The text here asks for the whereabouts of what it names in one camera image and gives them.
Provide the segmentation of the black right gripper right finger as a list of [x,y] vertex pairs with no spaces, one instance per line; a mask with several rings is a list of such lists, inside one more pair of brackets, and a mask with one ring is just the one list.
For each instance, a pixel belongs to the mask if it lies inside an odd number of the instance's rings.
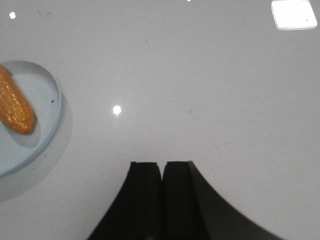
[[170,161],[162,178],[166,240],[277,240],[221,197],[192,161]]

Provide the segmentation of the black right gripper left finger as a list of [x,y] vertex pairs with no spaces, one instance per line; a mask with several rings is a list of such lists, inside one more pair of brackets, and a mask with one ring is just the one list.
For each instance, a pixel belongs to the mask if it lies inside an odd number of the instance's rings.
[[161,172],[155,162],[131,162],[113,203],[90,240],[159,240],[162,231]]

